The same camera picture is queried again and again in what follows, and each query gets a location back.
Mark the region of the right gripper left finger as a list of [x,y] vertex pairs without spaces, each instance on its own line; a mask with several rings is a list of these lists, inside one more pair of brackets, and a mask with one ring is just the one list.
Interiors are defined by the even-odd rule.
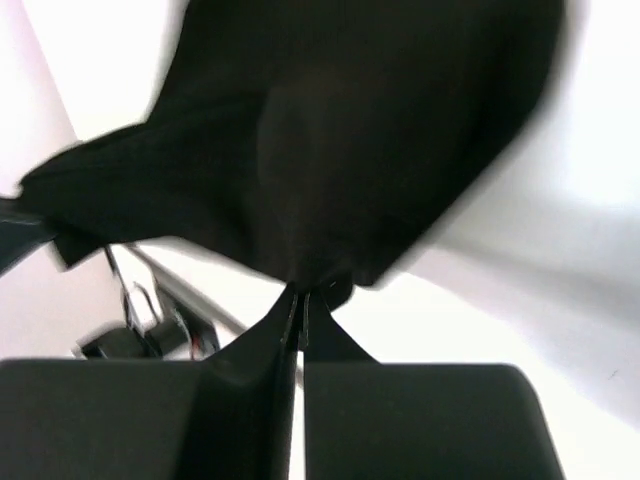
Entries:
[[5,479],[283,479],[298,296],[201,361],[1,365]]

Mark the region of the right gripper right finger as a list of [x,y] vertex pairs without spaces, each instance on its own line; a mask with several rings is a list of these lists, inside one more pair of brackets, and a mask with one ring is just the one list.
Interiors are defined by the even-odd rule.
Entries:
[[380,363],[318,294],[305,298],[302,338],[307,478],[563,478],[518,368]]

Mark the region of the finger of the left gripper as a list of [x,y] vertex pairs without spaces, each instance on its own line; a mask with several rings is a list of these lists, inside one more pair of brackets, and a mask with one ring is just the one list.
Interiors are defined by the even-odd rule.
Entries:
[[35,250],[56,239],[58,232],[44,220],[18,209],[16,199],[0,200],[0,273],[4,275]]

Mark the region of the black skirt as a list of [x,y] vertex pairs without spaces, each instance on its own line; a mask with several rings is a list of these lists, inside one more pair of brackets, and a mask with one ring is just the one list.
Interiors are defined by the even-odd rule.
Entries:
[[17,203],[74,264],[179,237],[301,291],[370,287],[516,138],[561,1],[192,1],[148,118]]

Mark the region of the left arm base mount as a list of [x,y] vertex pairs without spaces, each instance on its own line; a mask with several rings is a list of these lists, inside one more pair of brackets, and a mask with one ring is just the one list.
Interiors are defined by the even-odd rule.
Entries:
[[166,359],[185,351],[202,360],[221,350],[215,325],[198,311],[196,293],[137,247],[122,249],[144,264],[152,286],[125,282],[115,248],[104,253],[121,283],[122,324],[108,325],[82,338],[72,350],[80,359]]

